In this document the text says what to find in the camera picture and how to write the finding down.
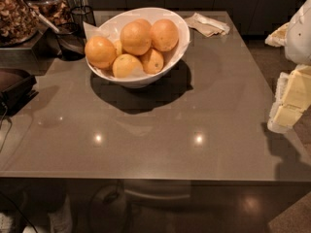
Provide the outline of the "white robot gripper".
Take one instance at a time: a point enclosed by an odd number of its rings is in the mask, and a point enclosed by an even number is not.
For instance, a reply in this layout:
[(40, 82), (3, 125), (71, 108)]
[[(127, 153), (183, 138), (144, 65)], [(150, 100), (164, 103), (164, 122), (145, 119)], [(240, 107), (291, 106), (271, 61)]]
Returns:
[(286, 57), (300, 64), (289, 74), (280, 74), (269, 113), (267, 128), (285, 134), (311, 106), (311, 0), (306, 0), (290, 22), (269, 34), (264, 42), (276, 48), (285, 46)]

